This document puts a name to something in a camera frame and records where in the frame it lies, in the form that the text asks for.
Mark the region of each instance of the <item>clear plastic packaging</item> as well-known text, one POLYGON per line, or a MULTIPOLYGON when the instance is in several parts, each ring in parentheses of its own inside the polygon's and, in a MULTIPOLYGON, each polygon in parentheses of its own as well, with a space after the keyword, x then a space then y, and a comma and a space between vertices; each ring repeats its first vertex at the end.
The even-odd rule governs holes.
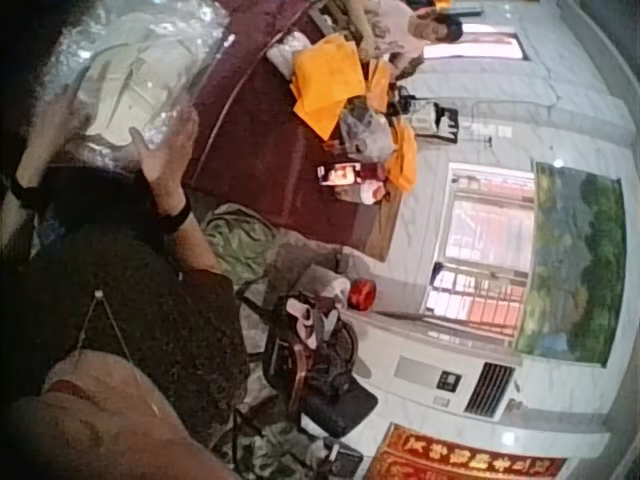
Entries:
POLYGON ((287 80, 293 76, 293 55, 311 47, 309 39, 297 30, 284 37, 267 52, 267 58, 287 80))
POLYGON ((348 155, 354 160, 381 163, 395 151, 387 119, 364 102, 353 102, 342 111, 340 131, 348 155))
POLYGON ((151 147, 162 142, 181 99, 197 93, 232 41, 228 22, 209 0, 97 0, 60 37, 36 114, 63 85, 80 80, 78 100, 93 121, 67 149, 81 163, 135 170, 129 127, 151 147))

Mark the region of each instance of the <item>pink shirt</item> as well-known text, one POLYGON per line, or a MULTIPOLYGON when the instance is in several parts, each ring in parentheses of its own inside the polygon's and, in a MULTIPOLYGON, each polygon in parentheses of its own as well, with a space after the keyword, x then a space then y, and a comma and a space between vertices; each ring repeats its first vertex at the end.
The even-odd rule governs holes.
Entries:
POLYGON ((365 6, 376 41, 376 56, 402 53, 410 57, 422 55, 427 40, 414 37, 408 31, 413 11, 400 0, 370 0, 365 6))
POLYGON ((151 380, 116 355, 82 350, 77 362, 71 355, 51 370, 42 395, 18 401, 11 414, 62 478, 237 478, 191 439, 151 380), (56 389, 61 382, 66 389, 56 389))

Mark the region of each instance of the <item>person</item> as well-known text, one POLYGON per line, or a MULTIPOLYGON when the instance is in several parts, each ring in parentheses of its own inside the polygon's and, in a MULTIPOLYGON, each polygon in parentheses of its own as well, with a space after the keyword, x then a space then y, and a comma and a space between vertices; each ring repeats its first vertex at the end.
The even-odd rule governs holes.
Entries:
POLYGON ((400 0, 344 0, 346 12, 360 37, 358 52, 366 62, 391 54, 396 76, 423 59, 424 47, 462 38, 459 18, 435 7, 413 11, 400 0))
POLYGON ((195 110, 180 108, 155 150, 131 131, 133 179, 48 168, 82 123, 76 93, 36 116, 2 206, 9 444, 52 478, 232 478, 205 447, 249 369, 232 283, 181 186, 195 110), (31 208, 48 235, 21 263, 31 208))

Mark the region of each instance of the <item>bracelet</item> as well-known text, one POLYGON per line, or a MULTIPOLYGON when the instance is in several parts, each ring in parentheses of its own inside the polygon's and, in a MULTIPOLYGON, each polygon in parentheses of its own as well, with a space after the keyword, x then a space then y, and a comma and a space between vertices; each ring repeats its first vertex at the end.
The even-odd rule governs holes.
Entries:
POLYGON ((175 215, 162 215, 158 218, 158 224, 163 233, 167 235, 176 233, 184 222, 187 221, 189 215, 191 215, 191 202, 189 201, 189 197, 185 195, 184 198, 186 199, 184 207, 182 207, 178 213, 175 215))
POLYGON ((11 179, 9 190, 27 210, 41 211, 45 206, 42 190, 38 187, 23 187, 15 176, 11 179))

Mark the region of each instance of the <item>window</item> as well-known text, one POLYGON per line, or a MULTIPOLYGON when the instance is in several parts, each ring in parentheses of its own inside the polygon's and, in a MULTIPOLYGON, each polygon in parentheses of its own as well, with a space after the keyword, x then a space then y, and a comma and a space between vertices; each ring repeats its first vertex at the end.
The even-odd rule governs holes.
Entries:
POLYGON ((532 174, 454 168, 424 314, 512 339, 532 260, 532 174))
POLYGON ((506 58, 526 60, 522 44, 514 32, 499 31, 488 25, 465 23, 464 34, 456 43, 435 43, 424 47, 425 58, 506 58))

